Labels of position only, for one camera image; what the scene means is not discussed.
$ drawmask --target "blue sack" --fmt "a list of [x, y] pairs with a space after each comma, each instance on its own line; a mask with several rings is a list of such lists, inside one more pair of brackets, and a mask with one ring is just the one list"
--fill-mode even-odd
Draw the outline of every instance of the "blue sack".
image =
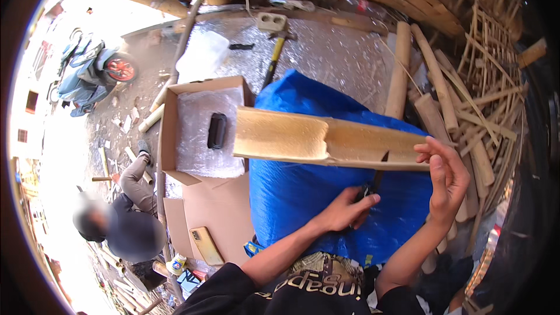
[[[377, 115], [351, 97], [289, 70], [266, 87], [255, 107], [271, 111], [319, 115], [426, 135], [394, 118]], [[344, 188], [373, 178], [374, 169], [327, 167], [250, 159], [251, 220], [263, 247], [293, 233], [321, 213]], [[351, 258], [362, 266], [386, 262], [422, 226], [432, 194], [426, 172], [385, 172], [382, 200], [366, 222], [347, 234], [328, 233], [304, 253], [323, 251]]]

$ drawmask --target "motorcycle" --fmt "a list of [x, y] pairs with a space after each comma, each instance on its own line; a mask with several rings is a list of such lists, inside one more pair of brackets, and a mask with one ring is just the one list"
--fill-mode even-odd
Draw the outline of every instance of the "motorcycle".
[[93, 33], [75, 34], [66, 46], [58, 71], [60, 84], [57, 91], [62, 106], [74, 103], [70, 115], [79, 117], [94, 110], [117, 82], [131, 83], [139, 68], [129, 54], [119, 51], [120, 46], [107, 48], [105, 42]]

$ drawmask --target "gray pants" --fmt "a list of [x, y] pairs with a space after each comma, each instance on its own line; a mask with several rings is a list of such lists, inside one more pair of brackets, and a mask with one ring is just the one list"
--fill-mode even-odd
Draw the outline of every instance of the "gray pants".
[[140, 185], [138, 182], [142, 179], [149, 160], [149, 155], [141, 152], [136, 160], [123, 171], [119, 184], [124, 194], [128, 196], [136, 207], [143, 212], [154, 215], [158, 212], [157, 199], [153, 192], [150, 192], [147, 187]]

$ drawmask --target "gold phone case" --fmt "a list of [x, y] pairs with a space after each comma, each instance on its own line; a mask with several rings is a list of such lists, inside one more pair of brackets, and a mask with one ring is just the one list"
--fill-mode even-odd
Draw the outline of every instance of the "gold phone case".
[[223, 258], [216, 248], [216, 245], [212, 240], [212, 236], [210, 236], [206, 227], [195, 227], [194, 229], [189, 230], [189, 232], [194, 240], [194, 243], [197, 244], [198, 250], [204, 258], [206, 264], [211, 266], [224, 264]]

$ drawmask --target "hammer head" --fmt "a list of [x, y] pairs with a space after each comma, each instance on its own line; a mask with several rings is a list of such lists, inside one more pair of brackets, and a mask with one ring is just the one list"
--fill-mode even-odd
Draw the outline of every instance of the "hammer head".
[[279, 32], [271, 33], [268, 39], [284, 38], [284, 39], [291, 39], [293, 41], [296, 41], [297, 37], [298, 37], [297, 34], [288, 33], [288, 31], [279, 31]]

